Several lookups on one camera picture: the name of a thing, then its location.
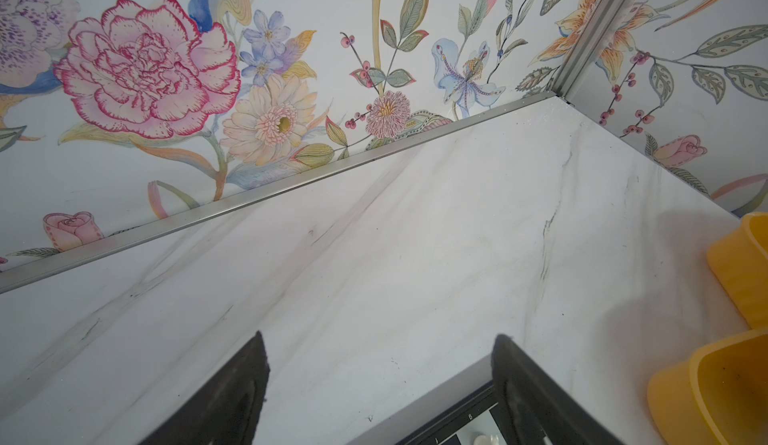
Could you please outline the yellow tray with white pieces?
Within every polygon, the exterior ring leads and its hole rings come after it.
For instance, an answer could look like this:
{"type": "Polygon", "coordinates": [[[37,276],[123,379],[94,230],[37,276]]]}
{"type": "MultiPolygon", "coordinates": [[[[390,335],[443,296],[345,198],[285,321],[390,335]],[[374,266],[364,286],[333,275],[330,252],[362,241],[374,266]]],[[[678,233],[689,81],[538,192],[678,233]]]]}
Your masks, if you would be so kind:
{"type": "Polygon", "coordinates": [[[767,326],[767,214],[749,213],[712,244],[707,263],[747,324],[767,326]]]}

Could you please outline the yellow tray with black pieces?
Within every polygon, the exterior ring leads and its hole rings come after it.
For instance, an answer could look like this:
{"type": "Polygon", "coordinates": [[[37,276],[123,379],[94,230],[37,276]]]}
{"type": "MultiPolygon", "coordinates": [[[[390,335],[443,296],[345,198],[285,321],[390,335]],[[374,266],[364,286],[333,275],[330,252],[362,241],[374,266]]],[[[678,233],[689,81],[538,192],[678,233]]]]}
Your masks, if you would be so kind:
{"type": "Polygon", "coordinates": [[[668,444],[765,444],[767,330],[708,344],[657,372],[647,401],[668,444]]]}

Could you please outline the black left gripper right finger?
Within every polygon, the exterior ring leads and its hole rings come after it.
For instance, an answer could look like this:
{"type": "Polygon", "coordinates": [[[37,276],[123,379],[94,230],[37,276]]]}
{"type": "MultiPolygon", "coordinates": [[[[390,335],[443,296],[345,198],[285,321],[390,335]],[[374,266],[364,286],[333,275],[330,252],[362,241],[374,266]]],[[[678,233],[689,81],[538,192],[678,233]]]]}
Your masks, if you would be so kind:
{"type": "Polygon", "coordinates": [[[491,373],[497,404],[515,444],[620,442],[507,335],[495,338],[491,373]]]}

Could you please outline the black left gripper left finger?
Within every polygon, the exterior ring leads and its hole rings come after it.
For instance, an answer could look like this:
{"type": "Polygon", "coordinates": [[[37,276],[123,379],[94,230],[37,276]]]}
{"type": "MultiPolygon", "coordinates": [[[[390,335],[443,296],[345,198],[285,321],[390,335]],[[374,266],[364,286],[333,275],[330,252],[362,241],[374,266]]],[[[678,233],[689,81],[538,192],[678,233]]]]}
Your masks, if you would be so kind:
{"type": "Polygon", "coordinates": [[[145,444],[251,444],[270,367],[261,333],[248,340],[145,444]]]}

